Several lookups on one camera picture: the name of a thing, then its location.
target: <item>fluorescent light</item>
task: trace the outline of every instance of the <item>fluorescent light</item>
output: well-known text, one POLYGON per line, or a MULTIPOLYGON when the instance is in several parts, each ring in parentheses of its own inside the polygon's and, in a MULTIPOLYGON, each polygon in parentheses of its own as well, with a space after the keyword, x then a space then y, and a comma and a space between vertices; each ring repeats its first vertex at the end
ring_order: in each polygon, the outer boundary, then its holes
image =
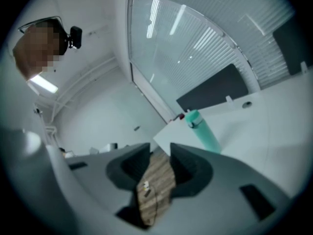
POLYGON ((46 89, 47 91, 50 91, 51 93, 56 93, 58 90, 58 87, 56 87, 54 84, 51 84, 49 81, 45 80, 40 75, 33 77, 30 81, 43 87, 44 89, 46 89))
POLYGON ((177 28, 177 26, 178 26, 178 24, 179 24, 179 22, 180 22, 180 20, 181 20, 181 17, 182 17, 182 14, 183 14, 184 11, 185 11, 185 8, 186 8, 186 5, 185 5, 185 4, 183 4, 183 5, 180 7, 180 10, 179 10, 179 12, 178 12, 178 14, 177 14, 177 17, 176 17, 176 19, 175 19, 175 22, 174 22, 174 24, 173 24, 173 27, 172 27, 172 29, 171 29, 171 31, 170 31, 170 35, 173 35, 173 34, 175 33, 175 30, 176 30, 176 28, 177 28))
POLYGON ((152 38, 153 30, 154 30, 155 24, 156 24, 157 11, 158 11, 159 3, 160 3, 159 0, 153 0, 152 1, 151 14, 150 14, 151 24, 148 26, 147 38, 152 38))
POLYGON ((253 24, 255 25, 255 27, 262 33, 263 36, 265 36, 265 32, 261 29, 261 27, 255 22, 255 20, 253 20, 251 18, 251 16, 249 16, 248 14, 246 14, 246 16, 251 20, 251 22, 253 22, 253 24))
POLYGON ((153 73, 151 79, 150 79, 150 83, 152 83, 153 78, 155 77, 155 74, 153 73))

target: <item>white blinds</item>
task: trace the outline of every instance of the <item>white blinds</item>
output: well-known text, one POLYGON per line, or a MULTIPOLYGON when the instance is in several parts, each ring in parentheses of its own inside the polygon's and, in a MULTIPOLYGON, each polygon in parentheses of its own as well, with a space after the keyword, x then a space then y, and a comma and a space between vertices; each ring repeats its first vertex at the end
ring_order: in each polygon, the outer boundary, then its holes
MULTIPOLYGON (((248 58, 261 88, 289 76, 285 60, 272 36, 273 31, 294 14, 287 0, 171 1, 186 4, 223 29, 248 58)), ((195 34, 191 28, 197 27, 197 23, 193 23, 189 22, 188 26, 186 25, 185 33, 191 31, 195 34)))
POLYGON ((242 55, 190 8, 166 0, 133 0, 129 13, 131 62, 176 114, 182 112, 179 97, 232 63, 249 90, 257 90, 242 55))

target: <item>hair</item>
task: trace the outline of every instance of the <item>hair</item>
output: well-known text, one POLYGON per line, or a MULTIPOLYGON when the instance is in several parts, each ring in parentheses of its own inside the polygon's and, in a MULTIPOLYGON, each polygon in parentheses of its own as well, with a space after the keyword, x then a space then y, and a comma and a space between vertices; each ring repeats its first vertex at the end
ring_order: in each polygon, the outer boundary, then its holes
POLYGON ((65 54, 68 46, 67 33, 63 29, 61 23, 57 19, 48 19, 42 22, 39 22, 35 25, 36 27, 52 27, 54 33, 59 34, 59 55, 62 56, 65 54))

